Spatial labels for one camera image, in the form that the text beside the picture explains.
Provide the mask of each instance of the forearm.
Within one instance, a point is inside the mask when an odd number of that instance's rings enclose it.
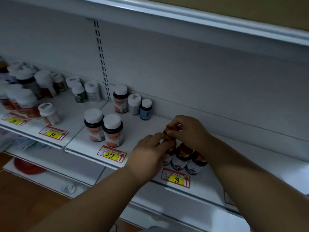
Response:
[[[125,167],[53,212],[29,232],[109,231],[139,190]]]
[[[212,141],[202,154],[255,232],[308,231],[306,196],[221,140]]]

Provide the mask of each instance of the yellow price label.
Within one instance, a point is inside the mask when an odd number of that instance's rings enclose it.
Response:
[[[174,174],[171,174],[171,175],[170,175],[168,181],[169,181],[169,182],[176,183],[176,184],[179,184],[179,185],[184,185],[184,178],[179,177],[179,176],[176,176],[176,175],[174,175]]]
[[[47,133],[45,133],[44,135],[57,139],[61,135],[61,133],[55,132],[53,130],[50,130]]]
[[[115,154],[115,153],[112,153],[112,152],[107,151],[107,152],[105,152],[104,157],[105,157],[105,158],[108,158],[108,159],[111,159],[111,160],[115,160],[115,161],[117,161],[117,160],[118,160],[118,158],[119,158],[119,155],[118,155],[118,154]]]
[[[22,123],[23,121],[20,119],[17,119],[15,117],[12,117],[10,119],[7,120],[7,122],[15,124],[15,125],[19,125],[20,123]]]

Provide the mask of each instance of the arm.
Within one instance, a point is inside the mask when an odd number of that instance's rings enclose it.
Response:
[[[201,153],[254,232],[309,230],[308,198],[212,136],[196,119],[176,116],[168,135]]]
[[[142,139],[123,168],[43,219],[28,232],[107,232],[136,192],[160,171],[171,142],[157,133]]]

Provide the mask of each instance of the hand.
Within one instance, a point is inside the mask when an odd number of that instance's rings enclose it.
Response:
[[[169,126],[174,130],[168,131],[167,134],[182,141],[187,147],[204,154],[206,149],[211,145],[214,136],[212,136],[202,125],[202,123],[189,116],[176,116]]]
[[[164,154],[173,142],[159,143],[166,138],[164,133],[148,135],[140,140],[131,152],[125,165],[141,185],[152,180],[162,168],[164,160],[169,154]]]

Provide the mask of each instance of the left hand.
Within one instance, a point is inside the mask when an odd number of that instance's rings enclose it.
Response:
[[[169,157],[164,153],[173,145],[173,142],[159,143],[166,137],[164,133],[148,135],[140,140],[131,152],[124,168],[133,174],[138,184],[144,185],[152,180],[159,173],[164,160]]]

